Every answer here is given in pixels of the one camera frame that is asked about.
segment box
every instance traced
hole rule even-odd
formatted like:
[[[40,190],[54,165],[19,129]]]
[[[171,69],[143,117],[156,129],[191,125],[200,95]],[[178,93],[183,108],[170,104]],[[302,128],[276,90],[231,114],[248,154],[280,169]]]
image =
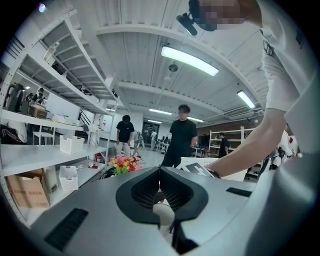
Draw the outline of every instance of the box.
[[[9,191],[18,207],[49,208],[49,193],[42,169],[6,177]]]
[[[47,118],[47,111],[44,108],[40,108],[37,104],[30,104],[29,105],[29,115],[34,118]]]

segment black t-shirt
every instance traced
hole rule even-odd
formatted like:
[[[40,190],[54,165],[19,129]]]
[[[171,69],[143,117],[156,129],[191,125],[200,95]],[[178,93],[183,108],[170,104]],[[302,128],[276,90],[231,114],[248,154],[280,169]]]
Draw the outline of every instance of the black t-shirt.
[[[119,141],[123,143],[127,143],[130,139],[130,133],[135,131],[134,125],[131,122],[125,124],[124,121],[120,121],[116,128],[120,130]]]
[[[225,147],[229,148],[229,141],[227,140],[226,137],[222,138],[222,143],[220,145],[220,150],[219,150],[219,158],[222,158],[227,155]]]
[[[177,154],[190,154],[191,139],[197,136],[196,124],[189,119],[185,121],[176,120],[170,128],[172,133],[170,148]]]

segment wristwatch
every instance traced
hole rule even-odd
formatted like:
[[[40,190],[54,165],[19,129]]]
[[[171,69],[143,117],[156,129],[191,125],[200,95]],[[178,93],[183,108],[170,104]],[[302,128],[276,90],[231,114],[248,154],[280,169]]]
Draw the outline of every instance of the wristwatch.
[[[209,171],[213,175],[213,177],[221,179],[221,177],[219,176],[219,174],[217,172],[215,172],[214,170],[211,170],[209,168],[206,168],[206,169],[207,169],[207,171]]]

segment man in black t-shirt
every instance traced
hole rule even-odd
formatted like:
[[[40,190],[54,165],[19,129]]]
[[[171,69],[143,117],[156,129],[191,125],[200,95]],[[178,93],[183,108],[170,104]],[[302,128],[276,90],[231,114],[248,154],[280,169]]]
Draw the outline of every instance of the man in black t-shirt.
[[[229,141],[227,140],[225,134],[223,132],[219,133],[219,138],[222,140],[219,150],[219,158],[223,158],[224,156],[228,155],[228,148],[229,148]]]
[[[124,115],[122,121],[116,126],[116,154],[120,155],[123,149],[127,157],[130,156],[130,141],[133,138],[133,133],[135,131],[134,125],[130,122],[130,116]]]
[[[189,157],[191,147],[197,141],[196,125],[187,119],[190,113],[188,105],[180,105],[178,108],[179,120],[172,123],[170,133],[172,133],[171,143],[164,155],[162,166],[177,167],[182,157]]]

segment red flowers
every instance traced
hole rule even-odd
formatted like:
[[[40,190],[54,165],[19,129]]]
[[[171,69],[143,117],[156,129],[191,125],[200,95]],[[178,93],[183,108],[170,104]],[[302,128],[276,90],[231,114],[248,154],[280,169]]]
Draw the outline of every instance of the red flowers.
[[[128,157],[121,154],[111,157],[108,163],[111,162],[116,169],[116,174],[120,175],[142,169],[142,166],[138,163],[139,160],[138,157]]]

